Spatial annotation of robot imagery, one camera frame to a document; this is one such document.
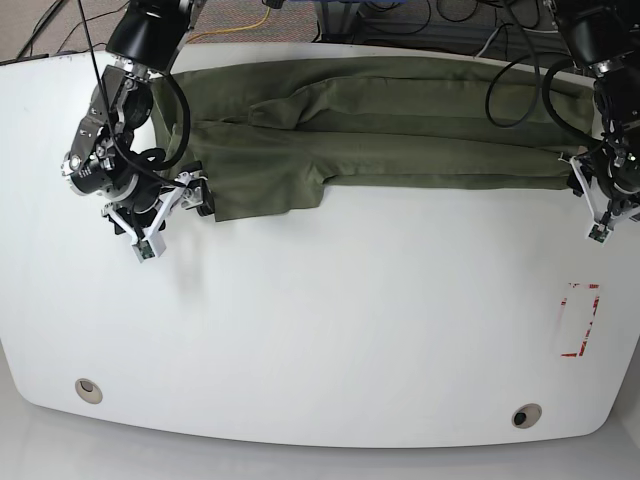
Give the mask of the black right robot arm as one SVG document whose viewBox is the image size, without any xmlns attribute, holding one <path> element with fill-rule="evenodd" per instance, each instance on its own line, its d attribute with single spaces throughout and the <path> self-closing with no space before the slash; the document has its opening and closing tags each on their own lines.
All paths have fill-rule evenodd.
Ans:
<svg viewBox="0 0 640 480">
<path fill-rule="evenodd" d="M 61 170 L 81 196 L 102 194 L 103 218 L 117 235 L 126 234 L 139 261 L 160 257 L 162 231 L 176 207 L 201 216 L 214 214 L 213 195 L 199 162 L 170 172 L 187 151 L 191 111 L 171 68 L 194 30 L 201 1 L 132 1 L 112 33 L 106 50 L 115 64 L 97 70 L 97 85 Z M 175 94 L 182 114 L 177 149 L 133 151 L 135 132 L 151 116 L 151 77 L 157 74 Z"/>
</svg>

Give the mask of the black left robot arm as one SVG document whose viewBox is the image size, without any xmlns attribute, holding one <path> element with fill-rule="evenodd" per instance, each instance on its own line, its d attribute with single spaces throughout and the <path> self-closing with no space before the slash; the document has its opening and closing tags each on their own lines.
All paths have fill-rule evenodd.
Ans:
<svg viewBox="0 0 640 480">
<path fill-rule="evenodd" d="M 568 160 L 568 185 L 586 199 L 592 221 L 587 237 L 605 243 L 614 227 L 639 219 L 639 3 L 637 1 L 547 1 L 569 52 L 544 77 L 545 109 L 586 151 Z M 555 75 L 571 66 L 594 76 L 593 97 L 601 116 L 599 137 L 571 126 L 551 103 Z"/>
</svg>

